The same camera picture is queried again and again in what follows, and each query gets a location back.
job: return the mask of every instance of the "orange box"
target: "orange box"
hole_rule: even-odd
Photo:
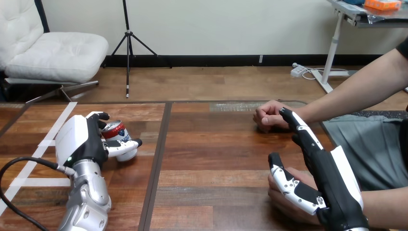
[[[381,11],[398,10],[401,8],[401,1],[398,0],[366,0],[365,6]]]

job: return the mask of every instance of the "human hand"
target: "human hand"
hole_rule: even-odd
[[[263,132],[269,132],[272,127],[289,129],[288,123],[286,123],[279,114],[279,110],[283,107],[293,111],[293,108],[278,101],[271,100],[255,110],[253,120]]]
[[[285,168],[289,173],[291,173],[296,180],[299,180],[308,186],[317,190],[317,186],[312,176],[298,171],[292,167]],[[317,216],[312,216],[307,212],[301,210],[294,204],[292,204],[289,200],[287,200],[283,194],[279,191],[273,176],[269,174],[268,176],[269,181],[269,191],[268,195],[272,200],[272,205],[280,210],[283,214],[288,216],[289,218],[293,219],[294,221],[300,223],[308,223],[319,225],[319,219]]]

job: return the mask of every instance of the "black shirt sleeve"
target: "black shirt sleeve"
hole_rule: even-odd
[[[408,38],[403,41],[401,44],[399,44],[396,49],[405,57],[408,59]]]

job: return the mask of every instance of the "human arm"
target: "human arm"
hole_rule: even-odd
[[[317,189],[313,177],[294,168],[286,168],[296,180]],[[319,224],[316,216],[312,216],[289,202],[279,191],[271,175],[268,177],[268,195],[275,208],[295,221],[309,224]],[[363,213],[373,228],[408,229],[408,207],[404,200],[408,193],[407,188],[362,192],[364,203]]]
[[[382,102],[408,86],[408,38],[396,49],[388,52],[352,75],[340,86],[320,99],[295,111],[305,122],[318,122],[351,112],[366,109]],[[284,105],[270,101],[254,114],[254,121],[264,131],[271,127],[287,128],[279,115]]]
[[[408,207],[405,206],[408,187],[362,192],[363,213],[372,227],[408,229]]]

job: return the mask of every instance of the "white wall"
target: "white wall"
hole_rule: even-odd
[[[51,31],[104,36],[126,30],[121,0],[42,0]],[[327,54],[336,16],[326,0],[127,0],[130,29],[162,55]],[[337,53],[383,54],[407,29],[344,23]],[[136,54],[150,54],[133,40]],[[124,45],[117,54],[126,54]]]

